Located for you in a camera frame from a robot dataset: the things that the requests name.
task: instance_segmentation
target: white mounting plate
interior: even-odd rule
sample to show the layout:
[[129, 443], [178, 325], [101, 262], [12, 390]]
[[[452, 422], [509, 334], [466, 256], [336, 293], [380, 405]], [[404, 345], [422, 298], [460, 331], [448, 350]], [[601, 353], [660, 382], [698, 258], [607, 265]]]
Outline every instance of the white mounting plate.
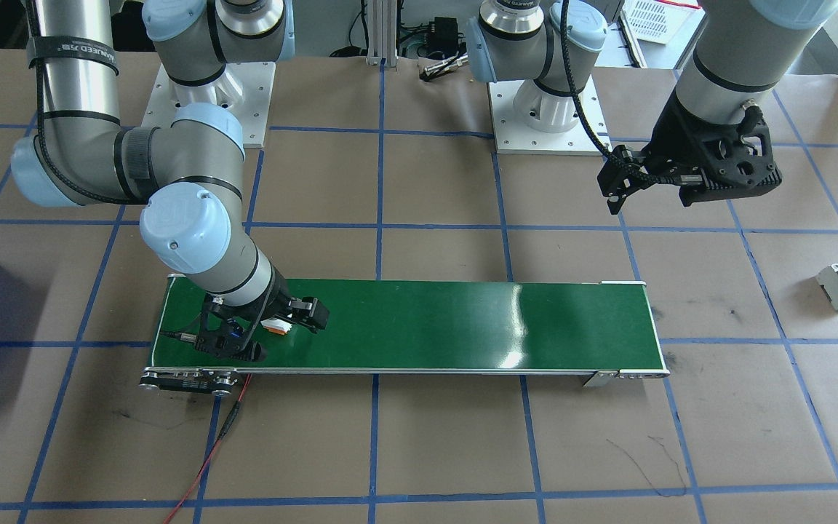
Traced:
[[[490, 112], [493, 118], [493, 134], [495, 134], [496, 152], [516, 153], [523, 155], [584, 155], [599, 156], [600, 152], [593, 146], [591, 139], [584, 132], [580, 122], [569, 132], [549, 133], [539, 132], [527, 126], [513, 113], [513, 97], [522, 86], [523, 80], [508, 80], [490, 84]], [[581, 93], [581, 102], [596, 136], [601, 142], [610, 147], [607, 136], [606, 121], [599, 108], [596, 87], [593, 79]]]
[[[230, 63], [228, 68], [242, 83], [244, 100], [228, 107], [232, 115], [242, 123], [244, 146], [263, 147], [263, 137], [267, 130], [267, 115], [270, 111], [270, 93], [274, 89], [275, 63], [249, 62]], [[160, 66], [154, 79], [151, 99], [144, 110], [144, 127], [169, 128], [176, 113], [176, 99], [173, 87], [164, 66]]]

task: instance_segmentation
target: green conveyor belt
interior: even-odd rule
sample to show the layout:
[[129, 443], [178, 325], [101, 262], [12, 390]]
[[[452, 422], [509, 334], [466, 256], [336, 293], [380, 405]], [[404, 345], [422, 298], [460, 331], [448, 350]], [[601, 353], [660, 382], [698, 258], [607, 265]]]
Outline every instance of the green conveyor belt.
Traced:
[[[668, 375], [643, 283], [396, 282], [290, 279], [330, 311], [317, 335], [258, 329], [266, 360], [197, 352], [158, 335], [145, 371]], [[196, 318], [203, 292], [172, 277], [160, 330]]]

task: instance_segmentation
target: cable wrap strap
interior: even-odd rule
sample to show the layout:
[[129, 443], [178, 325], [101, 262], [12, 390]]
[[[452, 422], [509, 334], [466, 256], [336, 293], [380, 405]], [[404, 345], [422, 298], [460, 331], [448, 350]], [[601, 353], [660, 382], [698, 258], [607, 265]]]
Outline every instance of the cable wrap strap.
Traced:
[[80, 39], [79, 36], [32, 36], [28, 39], [27, 53], [29, 68], [45, 57], [75, 57], [102, 63], [119, 75], [116, 50], [96, 40]]

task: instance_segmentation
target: white basket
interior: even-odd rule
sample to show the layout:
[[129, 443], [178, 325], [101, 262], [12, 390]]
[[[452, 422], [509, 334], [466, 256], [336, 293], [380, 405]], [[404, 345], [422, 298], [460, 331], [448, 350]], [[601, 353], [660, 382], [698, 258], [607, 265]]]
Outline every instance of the white basket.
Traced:
[[636, 39], [668, 44], [699, 7], [696, 2], [662, 2], [661, 0], [626, 0], [623, 10]]

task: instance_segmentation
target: black cable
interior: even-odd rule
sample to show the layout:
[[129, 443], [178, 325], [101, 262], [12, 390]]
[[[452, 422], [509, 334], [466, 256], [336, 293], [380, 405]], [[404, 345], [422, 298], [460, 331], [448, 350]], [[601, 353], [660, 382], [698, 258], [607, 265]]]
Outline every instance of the black cable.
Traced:
[[367, 1], [362, 0], [362, 27], [364, 28], [364, 49], [370, 49], [370, 39], [367, 36]]
[[[34, 3], [34, 0], [30, 0], [27, 2], [28, 5], [28, 32], [31, 35], [32, 39], [37, 39], [41, 35], [41, 28], [39, 25], [39, 20], [37, 19], [37, 4]], [[44, 59], [37, 59], [34, 61], [34, 70], [37, 73], [37, 142], [41, 146], [41, 155], [44, 156], [44, 163], [47, 164], [47, 168], [54, 173], [54, 176], [63, 182], [67, 188], [72, 189], [76, 193], [80, 193], [84, 197], [88, 199], [96, 200], [96, 202], [105, 202], [109, 203], [110, 205], [132, 205], [132, 203], [137, 203], [135, 200], [128, 200], [128, 199], [112, 199], [109, 196], [102, 196], [93, 193], [84, 188], [80, 188], [74, 183], [72, 180], [67, 178], [63, 172], [57, 168], [57, 164], [54, 163], [54, 160], [50, 158], [50, 152], [47, 151], [47, 140], [44, 138]]]
[[355, 44], [351, 40], [351, 32], [353, 32], [353, 30], [355, 30], [355, 24], [358, 23], [359, 17], [366, 16], [365, 15], [365, 10], [366, 10], [367, 6], [365, 6], [363, 1], [360, 4], [362, 4], [362, 9], [358, 12], [358, 14], [355, 15], [355, 17], [353, 17], [353, 19], [351, 19], [351, 25], [348, 27], [348, 44], [349, 44], [349, 46], [352, 46], [352, 47], [355, 47]]
[[648, 175], [648, 173], [642, 172], [641, 170], [635, 169], [624, 160], [620, 159], [619, 156], [612, 155], [609, 149], [606, 146], [603, 146], [603, 142], [599, 140], [594, 133], [594, 130], [591, 128], [591, 124], [588, 123], [586, 119], [586, 115], [584, 114], [584, 106], [581, 104], [581, 98], [578, 96], [575, 88], [575, 80], [571, 74], [571, 57], [568, 56], [568, 35], [567, 31], [564, 29], [567, 26], [568, 21], [568, 4], [570, 0], [562, 0], [562, 30], [561, 30], [561, 39], [562, 39], [562, 60], [564, 60], [564, 76], [568, 80], [568, 89], [571, 90], [571, 98], [575, 101], [575, 110], [578, 112], [578, 119], [581, 122], [581, 126], [584, 128], [584, 132], [591, 139], [593, 146], [603, 155], [603, 158], [609, 160], [609, 162], [614, 163], [616, 169], [625, 170], [628, 173], [629, 177], [636, 178], [642, 180], [642, 182], [650, 182], [650, 183], [670, 183], [671, 185], [677, 186], [677, 181], [671, 176], [654, 176]]

